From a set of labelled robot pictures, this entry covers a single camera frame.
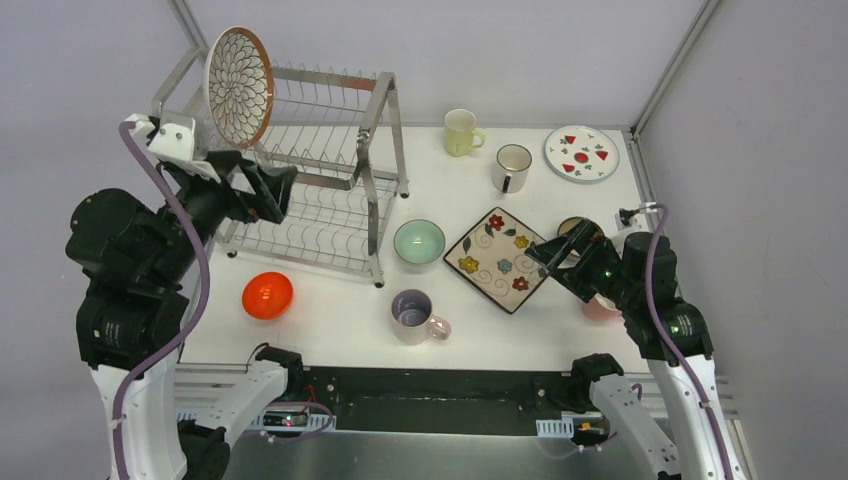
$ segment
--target white tabletop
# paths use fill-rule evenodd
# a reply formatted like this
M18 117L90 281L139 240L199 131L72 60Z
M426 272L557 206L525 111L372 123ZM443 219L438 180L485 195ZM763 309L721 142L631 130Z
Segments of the white tabletop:
M572 183L547 165L542 146L550 130L491 128L485 133L483 148L456 159L442 148L440 128L404 128L410 197L395 200L381 245L382 289L364 278L244 252L230 259L216 246L210 259L209 305L188 337L182 361L244 363L257 344L269 342L301 353L304 364L316 366L568 371L574 359L606 352L627 372L647 372L620 319L603 324L586 319L580 300L554 280L544 282L509 315L441 260L423 272L402 268L391 239L414 218L436 222L450 248L495 206L550 239L560 222L572 216L589 217L614 234L618 209L640 202L619 131L605 133L618 147L621 164L609 179L594 185ZM492 185L490 169L497 150L508 143L527 147L533 164L524 188L503 196ZM375 168L394 171L389 132L375 136L372 161ZM264 322L244 312L241 293L253 276L269 270L291 279L295 299L281 318ZM389 303L407 288L430 296L434 313L453 326L450 339L406 346L394 337Z

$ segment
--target red bowl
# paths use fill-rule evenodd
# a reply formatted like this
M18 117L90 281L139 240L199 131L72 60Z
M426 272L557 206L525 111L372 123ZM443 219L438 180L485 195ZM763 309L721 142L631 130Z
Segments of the red bowl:
M265 272L244 287L241 304L244 311L259 320L273 320L289 309L294 298L291 281L278 272Z

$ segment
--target dish rack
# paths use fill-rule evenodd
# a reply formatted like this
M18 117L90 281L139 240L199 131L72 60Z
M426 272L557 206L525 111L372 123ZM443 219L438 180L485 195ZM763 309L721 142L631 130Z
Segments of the dish rack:
M191 65L205 52L190 51L156 93L154 115ZM250 252L370 278L384 285L379 251L395 197L409 196L400 107L393 73L364 76L302 64L272 67L275 98L268 128L242 155L260 166L298 168L282 224L222 224L216 240L230 257ZM370 146L388 109L396 171L375 170ZM209 149L234 149L215 128L203 96L195 91L184 113L203 119ZM236 188L243 178L233 178Z

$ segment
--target plate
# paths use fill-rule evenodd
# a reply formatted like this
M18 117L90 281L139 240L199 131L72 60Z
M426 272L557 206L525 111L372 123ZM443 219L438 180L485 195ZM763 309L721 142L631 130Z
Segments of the plate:
M512 315L545 281L542 265L524 255L545 239L501 208L486 214L444 256L483 295Z
M265 133L274 101L271 61L259 38L244 27L221 34L206 58L206 106L215 128L238 148Z
M545 158L558 174L578 183L601 182L618 168L618 148L603 132L582 125L554 130L545 140Z

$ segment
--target square plate with flower pattern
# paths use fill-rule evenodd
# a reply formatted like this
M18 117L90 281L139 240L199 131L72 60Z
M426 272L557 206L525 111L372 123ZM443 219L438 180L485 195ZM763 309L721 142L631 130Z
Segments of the square plate with flower pattern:
M501 208L478 221L445 255L448 265L510 315L545 280L542 265L524 255L545 239Z

